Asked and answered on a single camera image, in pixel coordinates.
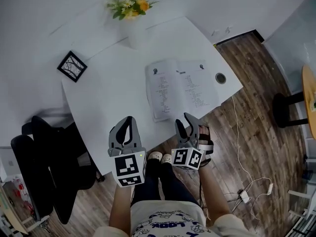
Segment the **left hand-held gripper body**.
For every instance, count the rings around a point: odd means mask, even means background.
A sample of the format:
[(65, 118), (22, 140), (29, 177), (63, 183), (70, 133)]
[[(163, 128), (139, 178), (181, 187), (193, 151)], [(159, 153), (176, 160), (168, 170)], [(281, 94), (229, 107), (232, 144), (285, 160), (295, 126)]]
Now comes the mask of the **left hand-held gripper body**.
[(119, 187), (144, 183), (146, 172), (145, 148), (109, 148), (108, 154), (114, 163), (112, 175)]

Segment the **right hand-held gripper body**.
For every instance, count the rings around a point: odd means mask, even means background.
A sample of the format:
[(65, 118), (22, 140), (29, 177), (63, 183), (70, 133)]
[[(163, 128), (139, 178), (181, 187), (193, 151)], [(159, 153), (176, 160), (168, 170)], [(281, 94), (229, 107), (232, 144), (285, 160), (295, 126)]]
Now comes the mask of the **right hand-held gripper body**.
[(181, 169), (198, 170), (205, 155), (213, 153), (213, 141), (201, 144), (199, 139), (178, 138), (177, 148), (171, 150), (171, 164)]

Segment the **person's right hand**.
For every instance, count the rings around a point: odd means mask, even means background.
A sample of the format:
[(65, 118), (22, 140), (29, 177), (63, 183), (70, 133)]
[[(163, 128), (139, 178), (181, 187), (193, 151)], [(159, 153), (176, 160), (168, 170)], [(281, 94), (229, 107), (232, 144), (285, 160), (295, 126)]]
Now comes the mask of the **person's right hand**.
[(211, 145), (211, 138), (209, 128), (205, 125), (199, 126), (199, 144), (200, 145)]

